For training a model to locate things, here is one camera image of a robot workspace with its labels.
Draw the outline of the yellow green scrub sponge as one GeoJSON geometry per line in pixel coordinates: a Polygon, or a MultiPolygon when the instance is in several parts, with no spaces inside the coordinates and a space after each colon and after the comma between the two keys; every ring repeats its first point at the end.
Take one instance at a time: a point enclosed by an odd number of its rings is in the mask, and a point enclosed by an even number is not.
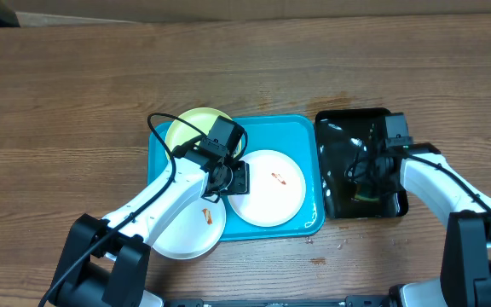
{"type": "Polygon", "coordinates": [[[378,202],[380,193],[372,184],[357,183],[354,199],[359,201],[378,202]]]}

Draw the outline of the white plate with centre stain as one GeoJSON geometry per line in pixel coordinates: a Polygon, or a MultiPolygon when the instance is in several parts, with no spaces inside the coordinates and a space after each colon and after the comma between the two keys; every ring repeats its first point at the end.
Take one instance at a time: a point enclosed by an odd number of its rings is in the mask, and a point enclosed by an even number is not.
{"type": "Polygon", "coordinates": [[[290,221],[306,196],[305,178],[297,163],[274,150],[257,150],[243,160],[249,166],[250,192],[228,198],[234,212],[258,227],[290,221]]]}

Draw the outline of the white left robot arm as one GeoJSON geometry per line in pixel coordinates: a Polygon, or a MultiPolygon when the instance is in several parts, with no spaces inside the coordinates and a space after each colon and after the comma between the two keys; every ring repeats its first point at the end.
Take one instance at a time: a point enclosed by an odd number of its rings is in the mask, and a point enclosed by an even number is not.
{"type": "Polygon", "coordinates": [[[172,149],[165,170],[130,202],[101,219],[79,217],[40,303],[163,305],[145,288],[152,246],[195,201],[248,192],[248,165],[234,156],[238,143],[236,136],[196,136],[172,149]]]}

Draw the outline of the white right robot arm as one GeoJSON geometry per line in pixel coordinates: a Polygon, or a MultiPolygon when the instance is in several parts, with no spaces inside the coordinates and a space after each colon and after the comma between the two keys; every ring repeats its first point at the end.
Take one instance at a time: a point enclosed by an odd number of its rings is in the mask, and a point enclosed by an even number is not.
{"type": "Polygon", "coordinates": [[[387,306],[491,306],[491,198],[454,171],[430,143],[358,153],[344,173],[373,190],[418,197],[446,229],[440,275],[394,286],[387,306]]]}

